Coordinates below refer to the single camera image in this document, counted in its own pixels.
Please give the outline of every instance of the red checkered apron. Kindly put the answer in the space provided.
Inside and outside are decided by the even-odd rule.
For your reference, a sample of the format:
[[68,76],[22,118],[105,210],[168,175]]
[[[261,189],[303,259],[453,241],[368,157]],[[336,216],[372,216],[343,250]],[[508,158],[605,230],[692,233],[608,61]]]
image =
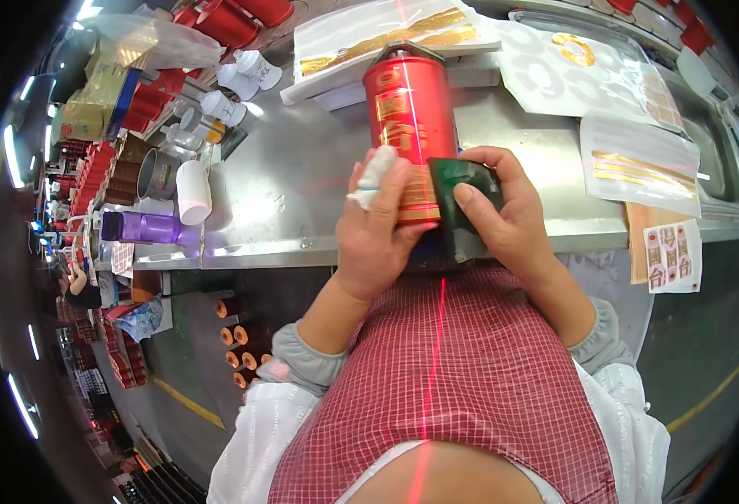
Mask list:
[[412,439],[498,453],[568,504],[617,502],[573,361],[505,268],[406,277],[379,298],[282,456],[268,501],[334,502]]

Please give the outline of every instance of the white cloth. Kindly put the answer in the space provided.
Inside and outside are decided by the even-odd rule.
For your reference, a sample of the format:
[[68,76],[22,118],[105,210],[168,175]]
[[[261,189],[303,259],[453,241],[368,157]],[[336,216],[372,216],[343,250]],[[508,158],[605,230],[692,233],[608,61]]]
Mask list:
[[[589,375],[576,362],[588,403],[602,429],[620,504],[660,502],[670,436],[644,412],[644,386],[635,368],[610,364]],[[277,465],[319,398],[293,383],[258,383],[247,392],[236,432],[213,468],[208,504],[266,502]],[[419,441],[388,450],[339,499],[347,501],[383,465]],[[562,498],[543,478],[515,464],[537,487],[546,504]]]

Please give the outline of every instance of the green sponge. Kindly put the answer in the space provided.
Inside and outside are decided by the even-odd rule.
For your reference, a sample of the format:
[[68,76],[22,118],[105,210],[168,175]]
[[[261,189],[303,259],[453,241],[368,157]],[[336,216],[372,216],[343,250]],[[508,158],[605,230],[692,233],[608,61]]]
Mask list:
[[453,198],[453,188],[464,182],[479,189],[500,212],[504,207],[504,196],[498,179],[486,166],[467,160],[431,157],[428,167],[431,169],[445,242],[451,257],[456,263],[463,263],[474,257],[485,256],[487,246]]

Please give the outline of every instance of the yellow floor line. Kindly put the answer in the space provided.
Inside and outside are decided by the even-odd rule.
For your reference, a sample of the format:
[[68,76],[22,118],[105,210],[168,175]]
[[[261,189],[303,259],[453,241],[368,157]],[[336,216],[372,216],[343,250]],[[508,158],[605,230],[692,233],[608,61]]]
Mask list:
[[711,392],[707,398],[703,399],[697,406],[693,407],[692,409],[689,409],[682,417],[677,418],[674,422],[670,423],[666,426],[666,430],[671,434],[672,432],[675,432],[677,429],[679,429],[684,423],[688,422],[692,417],[697,415],[700,411],[703,411],[708,407],[709,404],[711,404],[714,399],[717,398],[718,395],[722,393],[723,390],[725,390],[725,387],[731,384],[734,378],[739,374],[739,365],[736,367],[736,369],[733,370],[733,373],[729,374],[727,378],[725,378],[725,381],[719,384],[719,387],[715,388],[713,392]]
[[220,428],[224,429],[223,422],[221,421],[221,417],[214,414],[213,412],[198,406],[195,402],[191,401],[188,398],[185,398],[178,390],[174,389],[164,381],[160,380],[157,377],[151,377],[151,381],[153,381],[156,385],[162,387],[165,389],[165,391],[168,394],[171,394],[173,398],[184,404],[187,408],[190,408],[191,411],[199,415],[200,417],[204,418],[205,420],[209,420],[210,422],[213,422],[215,425],[219,426]]

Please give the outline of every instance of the purple bottle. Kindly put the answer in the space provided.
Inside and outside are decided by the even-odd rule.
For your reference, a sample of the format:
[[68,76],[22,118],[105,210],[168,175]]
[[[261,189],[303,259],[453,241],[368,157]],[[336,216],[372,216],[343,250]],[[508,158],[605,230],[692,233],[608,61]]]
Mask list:
[[173,244],[179,238],[179,227],[179,218],[171,215],[105,212],[101,238],[122,244]]

